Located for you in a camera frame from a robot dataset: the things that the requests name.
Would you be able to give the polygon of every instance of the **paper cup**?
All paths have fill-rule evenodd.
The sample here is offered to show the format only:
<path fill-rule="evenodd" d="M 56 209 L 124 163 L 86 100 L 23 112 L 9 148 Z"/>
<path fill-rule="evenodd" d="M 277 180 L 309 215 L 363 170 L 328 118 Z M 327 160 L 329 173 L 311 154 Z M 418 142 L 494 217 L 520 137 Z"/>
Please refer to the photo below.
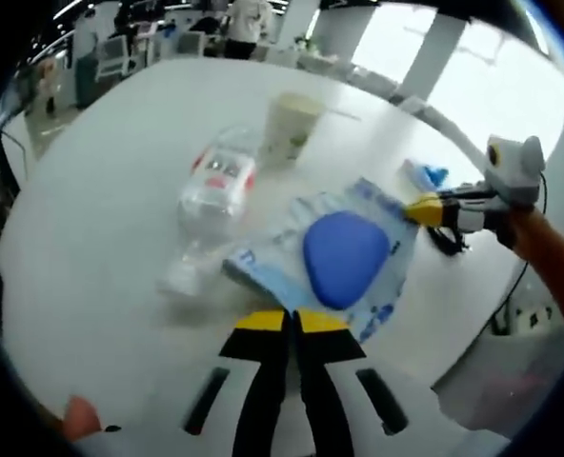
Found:
<path fill-rule="evenodd" d="M 262 164 L 282 165 L 296 160 L 324 110 L 321 103 L 305 95 L 280 94 L 270 105 L 260 152 Z"/>

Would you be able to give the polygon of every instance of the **white table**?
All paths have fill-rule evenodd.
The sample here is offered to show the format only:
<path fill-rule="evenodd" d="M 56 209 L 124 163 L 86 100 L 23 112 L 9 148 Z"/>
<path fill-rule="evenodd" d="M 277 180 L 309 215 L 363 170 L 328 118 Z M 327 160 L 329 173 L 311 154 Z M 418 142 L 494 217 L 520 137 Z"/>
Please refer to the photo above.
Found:
<path fill-rule="evenodd" d="M 294 196 L 341 189 L 361 174 L 413 199 L 396 174 L 407 157 L 448 167 L 452 185 L 480 177 L 433 129 L 319 76 L 211 59 L 161 62 L 134 75 L 53 142 L 1 241 L 5 343 L 45 406 L 61 413 L 69 394 L 82 394 L 105 424 L 122 425 L 139 414 L 160 373 L 214 355 L 254 308 L 231 283 L 198 304 L 172 304 L 156 281 L 177 244 L 176 196 L 193 158 L 229 125 L 262 125 L 282 90 L 361 120 L 327 114 L 293 169 L 259 176 L 253 227 Z M 424 233 L 418 238 L 397 310 L 366 350 L 430 386 L 486 324 L 515 258 L 486 232 L 454 259 Z M 222 301 L 230 288 L 235 299 Z"/>

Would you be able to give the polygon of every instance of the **blue sponge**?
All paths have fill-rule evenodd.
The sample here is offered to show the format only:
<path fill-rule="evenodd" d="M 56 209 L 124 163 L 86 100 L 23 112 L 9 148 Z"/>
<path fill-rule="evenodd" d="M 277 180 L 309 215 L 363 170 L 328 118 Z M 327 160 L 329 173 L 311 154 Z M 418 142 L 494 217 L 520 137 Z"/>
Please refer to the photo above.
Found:
<path fill-rule="evenodd" d="M 364 295 L 389 253 L 386 233 L 350 211 L 318 219 L 303 239 L 313 292 L 324 306 L 336 310 L 351 307 Z"/>

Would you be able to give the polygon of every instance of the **desk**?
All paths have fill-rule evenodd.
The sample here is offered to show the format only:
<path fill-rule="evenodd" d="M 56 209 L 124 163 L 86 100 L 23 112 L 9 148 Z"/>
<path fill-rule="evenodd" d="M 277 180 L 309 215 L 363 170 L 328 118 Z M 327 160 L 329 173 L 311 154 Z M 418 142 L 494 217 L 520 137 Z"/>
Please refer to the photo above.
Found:
<path fill-rule="evenodd" d="M 186 58 L 135 74 L 55 139 L 1 240 L 5 344 L 45 406 L 59 414 L 69 394 L 82 394 L 104 424 L 123 425 L 140 413 L 160 372 L 215 354 L 248 312 L 254 299 L 232 283 L 189 312 L 167 302 L 156 282 L 178 243 L 176 197 L 195 155 L 230 125 L 263 125 L 283 90 L 361 120 L 327 114 L 294 168 L 259 176 L 253 227 L 295 196 L 339 190 L 359 175 L 411 200 L 414 190 L 396 174 L 407 157 L 448 167 L 451 185 L 480 177 L 435 130 L 306 72 Z M 468 241 L 470 252 L 449 259 L 420 232 L 397 310 L 366 344 L 375 360 L 431 385 L 466 350 L 516 263 L 490 233 Z M 223 300 L 228 293 L 233 300 Z"/>

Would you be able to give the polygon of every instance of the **yellow stripe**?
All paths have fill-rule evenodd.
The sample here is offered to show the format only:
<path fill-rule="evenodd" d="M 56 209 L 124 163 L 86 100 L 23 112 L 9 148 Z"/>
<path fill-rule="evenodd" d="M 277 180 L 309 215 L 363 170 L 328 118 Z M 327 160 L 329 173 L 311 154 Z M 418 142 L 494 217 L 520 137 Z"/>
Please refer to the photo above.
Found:
<path fill-rule="evenodd" d="M 440 227 L 443 223 L 443 202 L 436 193 L 425 193 L 417 202 L 405 207 L 405 217 L 422 226 Z"/>
<path fill-rule="evenodd" d="M 300 309 L 298 311 L 304 333 L 318 333 L 348 329 L 348 324 L 324 312 Z"/>
<path fill-rule="evenodd" d="M 237 321 L 235 328 L 280 331 L 282 329 L 283 320 L 284 311 L 257 311 Z"/>

